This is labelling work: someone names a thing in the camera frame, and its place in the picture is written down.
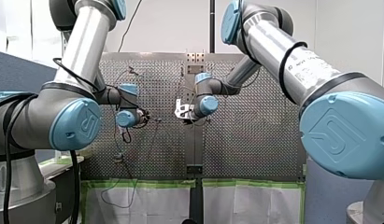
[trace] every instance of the black pole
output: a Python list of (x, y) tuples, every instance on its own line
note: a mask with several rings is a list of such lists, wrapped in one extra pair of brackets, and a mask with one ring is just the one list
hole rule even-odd
[(210, 0), (209, 53), (215, 53), (215, 0)]

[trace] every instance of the silver cylinder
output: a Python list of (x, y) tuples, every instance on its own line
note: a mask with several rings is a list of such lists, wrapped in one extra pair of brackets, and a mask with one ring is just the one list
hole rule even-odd
[[(297, 41), (279, 29), (277, 22), (272, 20), (273, 16), (267, 13), (258, 12), (244, 22), (246, 44), (255, 59), (278, 81), (279, 67), (285, 53)], [(339, 76), (342, 76), (339, 71), (304, 47), (294, 49), (285, 63), (285, 87), (298, 105), (302, 105), (323, 84)]]
[[(111, 20), (110, 16), (100, 8), (89, 5), (81, 6), (66, 47), (62, 64), (91, 83), (94, 83), (96, 79)], [(63, 68), (58, 69), (53, 81), (92, 90), (92, 87), (71, 77)]]
[(101, 69), (99, 68), (96, 69), (96, 79), (93, 84), (98, 88), (98, 91), (104, 91), (107, 87), (104, 77), (102, 77)]
[(226, 78), (226, 84), (241, 87), (261, 66), (245, 56)]
[[(10, 205), (32, 197), (43, 190), (44, 179), (34, 156), (11, 162), (12, 180)], [(6, 184), (6, 162), (0, 162), (0, 206), (3, 205)]]

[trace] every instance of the blue joint cap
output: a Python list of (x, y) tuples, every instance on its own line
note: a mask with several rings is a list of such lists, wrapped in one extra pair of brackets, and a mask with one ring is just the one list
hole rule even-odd
[(116, 123), (121, 128), (131, 128), (136, 124), (136, 118), (130, 111), (122, 110), (116, 116)]
[(197, 76), (195, 76), (195, 84), (200, 83), (203, 80), (206, 80), (207, 78), (212, 78), (211, 74), (209, 74), (209, 73), (200, 73)]
[(223, 19), (221, 21), (220, 36), (221, 41), (231, 45), (235, 40), (240, 20), (238, 1), (233, 1), (226, 8)]
[(80, 98), (63, 108), (50, 128), (52, 148), (67, 151), (88, 146), (98, 135), (101, 110), (94, 100)]
[(300, 120), (303, 145), (325, 170), (384, 180), (384, 100), (343, 91), (321, 96)]
[(122, 91), (126, 91), (132, 95), (137, 95), (138, 93), (138, 87), (136, 86), (136, 84), (122, 83), (120, 84), (119, 89), (121, 89)]
[(0, 91), (0, 99), (6, 98), (9, 95), (18, 94), (23, 91)]
[(218, 110), (219, 102), (214, 96), (205, 96), (200, 101), (200, 111), (204, 115), (208, 116)]
[(125, 5), (125, 0), (112, 0), (113, 7), (115, 9), (116, 19), (118, 21), (124, 21), (125, 16), (127, 15), (127, 7)]

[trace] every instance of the logo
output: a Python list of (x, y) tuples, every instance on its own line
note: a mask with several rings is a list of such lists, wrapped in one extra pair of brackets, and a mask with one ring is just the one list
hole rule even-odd
[(350, 151), (365, 141), (356, 126), (333, 109), (328, 110), (307, 134), (334, 161), (341, 161)]
[(91, 139), (96, 133), (99, 118), (90, 109), (84, 109), (83, 114), (84, 120), (81, 122), (80, 133)]

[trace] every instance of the pegboard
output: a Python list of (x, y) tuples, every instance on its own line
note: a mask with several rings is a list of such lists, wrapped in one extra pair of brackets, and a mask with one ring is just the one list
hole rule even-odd
[(113, 157), (119, 152), (123, 152), (134, 177), (185, 178), (184, 127), (174, 115), (178, 86), (183, 85), (185, 61), (183, 54), (115, 53), (103, 56), (100, 68), (106, 84), (137, 84), (138, 105), (148, 110), (152, 119), (161, 121), (151, 121), (143, 129), (130, 129), (132, 142), (125, 144), (119, 132), (114, 134), (114, 106), (101, 105), (102, 128), (90, 146), (92, 156), (82, 165), (83, 178), (128, 177), (124, 167), (114, 163)]
[[(206, 54), (206, 70), (214, 77), (225, 77), (241, 58)], [(186, 127), (174, 114), (176, 96), (185, 85), (187, 63), (186, 54), (176, 53), (103, 55), (100, 67), (106, 83), (137, 84), (137, 103), (162, 121), (131, 129), (132, 143), (124, 144), (119, 134), (114, 141), (114, 113), (109, 105), (103, 105), (101, 132), (91, 144), (92, 156), (82, 165), (84, 179), (127, 177), (113, 162), (119, 151), (124, 151), (134, 177), (187, 177)], [(306, 154), (298, 140), (297, 106), (286, 100), (267, 72), (262, 70), (256, 83), (239, 95), (219, 99), (220, 109), (209, 118), (202, 134), (193, 136), (204, 141), (203, 177), (301, 180)]]
[[(206, 70), (225, 78), (242, 56), (207, 55)], [(298, 106), (264, 68), (256, 81), (220, 108), (204, 134), (204, 177), (302, 181), (306, 153), (299, 141)]]

